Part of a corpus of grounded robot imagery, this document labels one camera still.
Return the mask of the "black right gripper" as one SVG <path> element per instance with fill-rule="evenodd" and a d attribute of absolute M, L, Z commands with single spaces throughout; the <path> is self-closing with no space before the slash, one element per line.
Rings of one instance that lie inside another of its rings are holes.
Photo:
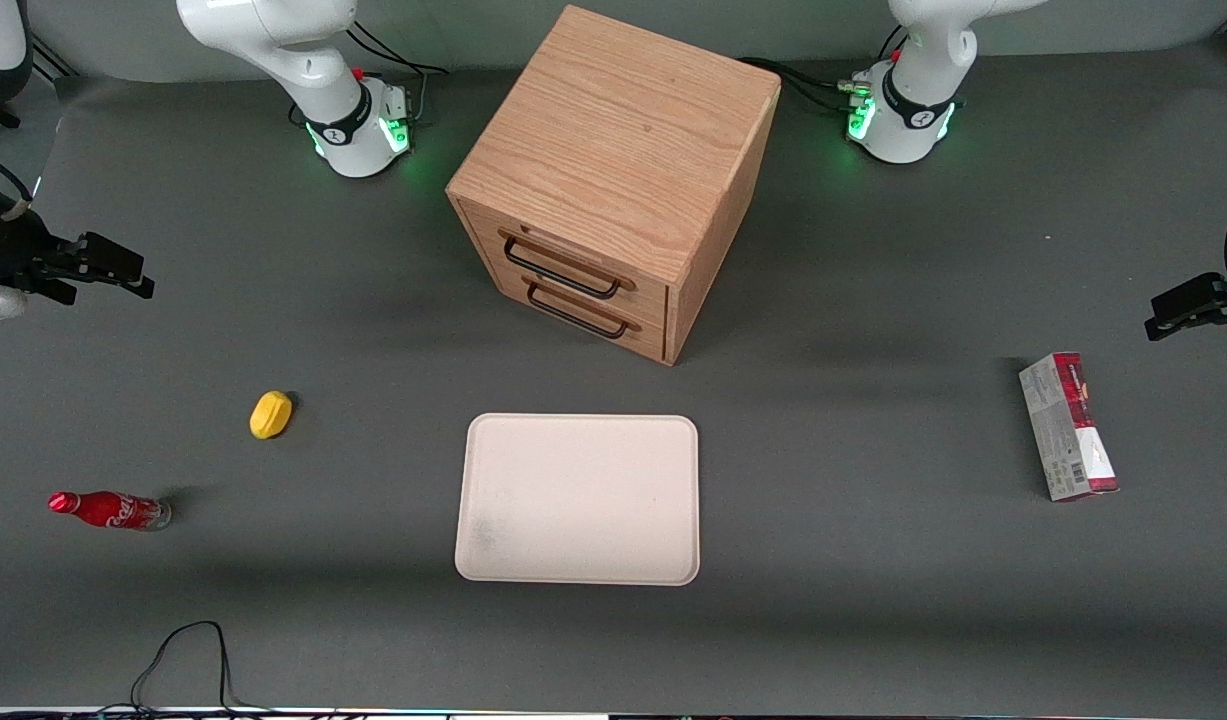
<path fill-rule="evenodd" d="M 0 196 L 0 286 L 74 305 L 79 289 L 64 281 L 72 270 L 79 281 L 117 286 L 139 299 L 153 297 L 155 283 L 137 251 L 96 232 L 64 240 L 33 210 Z"/>

